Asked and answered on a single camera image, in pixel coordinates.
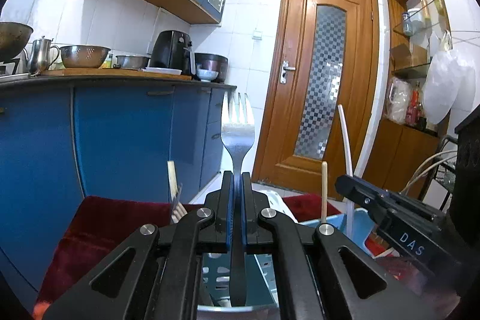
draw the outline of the red velvet fabric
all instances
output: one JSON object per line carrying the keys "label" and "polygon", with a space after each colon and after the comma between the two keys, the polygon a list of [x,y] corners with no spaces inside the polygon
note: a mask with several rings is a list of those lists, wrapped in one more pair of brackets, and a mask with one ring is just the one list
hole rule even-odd
{"label": "red velvet fabric", "polygon": [[[302,195],[284,198],[295,218],[308,221],[320,218],[321,198]],[[201,205],[184,205],[187,211]],[[339,214],[328,204],[327,215]],[[58,243],[40,288],[34,318],[42,318],[48,305],[74,285],[135,229],[153,223],[159,227],[170,223],[170,205],[162,203],[120,201],[87,197]]]}

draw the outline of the fork tine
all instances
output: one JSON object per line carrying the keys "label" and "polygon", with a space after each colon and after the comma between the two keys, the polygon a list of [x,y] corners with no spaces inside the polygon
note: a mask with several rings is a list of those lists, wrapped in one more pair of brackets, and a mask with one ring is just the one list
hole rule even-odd
{"label": "fork tine", "polygon": [[245,93],[245,110],[247,112],[247,124],[254,125],[255,124],[255,119],[254,119],[254,113],[251,109],[250,105],[250,100],[248,99],[248,94]]}
{"label": "fork tine", "polygon": [[239,98],[239,99],[238,99],[238,105],[239,105],[239,106],[238,106],[238,112],[239,112],[239,113],[238,113],[238,116],[239,116],[239,117],[238,117],[238,119],[239,119],[238,122],[239,122],[240,124],[244,124],[244,123],[245,123],[245,115],[244,115],[244,112],[243,112],[243,105],[242,105],[242,99],[241,99],[242,96],[241,96],[240,93],[238,93],[238,95],[239,95],[239,96],[238,96],[238,98]]}
{"label": "fork tine", "polygon": [[225,91],[225,94],[223,94],[222,124],[228,124],[229,122],[230,122],[229,93]]}
{"label": "fork tine", "polygon": [[231,101],[230,104],[232,105],[232,110],[230,112],[230,122],[232,124],[236,124],[238,122],[237,120],[237,103],[235,102],[235,93],[232,92],[231,96]]}

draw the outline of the checkered glass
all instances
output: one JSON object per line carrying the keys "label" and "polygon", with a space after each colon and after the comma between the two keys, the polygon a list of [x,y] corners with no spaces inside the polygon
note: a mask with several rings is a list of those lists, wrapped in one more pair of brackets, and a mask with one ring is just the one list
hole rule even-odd
{"label": "checkered glass", "polygon": [[333,6],[317,6],[310,80],[295,155],[322,159],[337,107],[347,16]]}

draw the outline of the triangular cutout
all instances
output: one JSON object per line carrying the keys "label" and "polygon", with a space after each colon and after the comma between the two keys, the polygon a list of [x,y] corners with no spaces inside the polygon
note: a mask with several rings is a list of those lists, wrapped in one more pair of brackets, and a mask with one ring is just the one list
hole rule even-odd
{"label": "triangular cutout", "polygon": [[386,282],[347,247],[341,247],[338,252],[359,298],[366,299],[387,287]]}
{"label": "triangular cutout", "polygon": [[92,281],[92,290],[116,298],[135,257],[135,248],[128,248]]}

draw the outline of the cardboard box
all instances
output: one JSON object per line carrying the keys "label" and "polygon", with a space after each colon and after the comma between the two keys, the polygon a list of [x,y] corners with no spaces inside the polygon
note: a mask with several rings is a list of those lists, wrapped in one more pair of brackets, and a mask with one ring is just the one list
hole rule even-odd
{"label": "cardboard box", "polygon": [[411,45],[411,47],[412,51],[405,44],[400,44],[390,50],[395,71],[427,63],[427,50],[418,45]]}

